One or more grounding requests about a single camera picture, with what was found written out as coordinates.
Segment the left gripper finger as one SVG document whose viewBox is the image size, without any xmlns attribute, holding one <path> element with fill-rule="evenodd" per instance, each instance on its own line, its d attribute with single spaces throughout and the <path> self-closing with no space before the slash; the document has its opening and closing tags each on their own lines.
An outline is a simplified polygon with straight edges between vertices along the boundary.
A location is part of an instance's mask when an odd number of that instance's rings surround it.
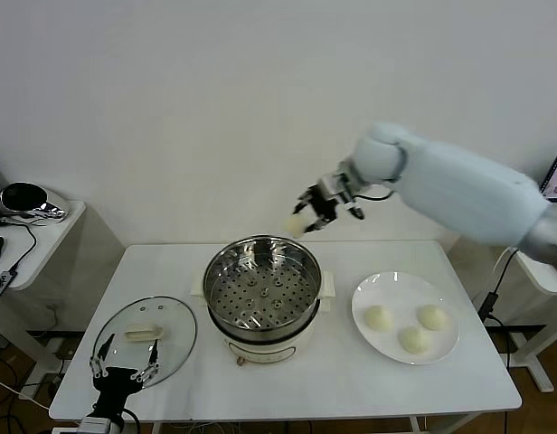
<svg viewBox="0 0 557 434">
<path fill-rule="evenodd" d="M 159 370 L 159 363 L 157 360 L 158 360 L 158 340 L 156 339 L 151 345 L 150 355 L 146 367 L 132 374 L 130 376 L 130 379 L 139 383 L 145 383 L 152 380 L 157 375 Z"/>
<path fill-rule="evenodd" d="M 90 369 L 94 378 L 102 378 L 109 375 L 104 362 L 108 355 L 109 348 L 113 343 L 114 337 L 114 334 L 110 334 L 108 339 L 99 347 L 98 350 L 94 351 L 90 358 Z"/>
</svg>

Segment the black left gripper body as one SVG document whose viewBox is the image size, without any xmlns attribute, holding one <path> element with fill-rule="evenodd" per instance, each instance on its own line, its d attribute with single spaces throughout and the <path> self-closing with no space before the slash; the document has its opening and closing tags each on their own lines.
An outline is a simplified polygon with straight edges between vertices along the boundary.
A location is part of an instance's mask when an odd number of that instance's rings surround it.
<svg viewBox="0 0 557 434">
<path fill-rule="evenodd" d="M 112 419 L 120 416 L 127 398 L 138 393 L 143 383 L 137 378 L 137 370 L 123 367 L 109 367 L 106 375 L 93 380 L 99 397 L 93 405 L 93 417 Z"/>
</svg>

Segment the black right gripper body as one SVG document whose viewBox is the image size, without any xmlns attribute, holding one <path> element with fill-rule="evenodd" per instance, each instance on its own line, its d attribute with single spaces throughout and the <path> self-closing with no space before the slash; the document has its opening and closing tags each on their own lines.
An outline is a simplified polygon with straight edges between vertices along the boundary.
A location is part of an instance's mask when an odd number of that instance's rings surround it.
<svg viewBox="0 0 557 434">
<path fill-rule="evenodd" d="M 319 188 L 308 189 L 308 204 L 316 214 L 319 222 L 333 222 L 337 218 L 336 199 L 326 199 Z"/>
</svg>

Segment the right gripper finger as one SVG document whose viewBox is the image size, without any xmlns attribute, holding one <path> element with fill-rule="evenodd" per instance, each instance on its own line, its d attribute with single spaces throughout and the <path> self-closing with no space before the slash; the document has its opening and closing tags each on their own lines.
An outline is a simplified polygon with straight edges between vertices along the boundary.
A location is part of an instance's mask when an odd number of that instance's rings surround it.
<svg viewBox="0 0 557 434">
<path fill-rule="evenodd" d="M 305 207 L 315 209 L 316 185 L 309 186 L 298 198 L 293 213 L 300 213 Z"/>
<path fill-rule="evenodd" d="M 309 223 L 305 228 L 305 233 L 323 230 L 328 224 L 335 221 L 332 216 L 319 216 L 314 222 Z"/>
</svg>

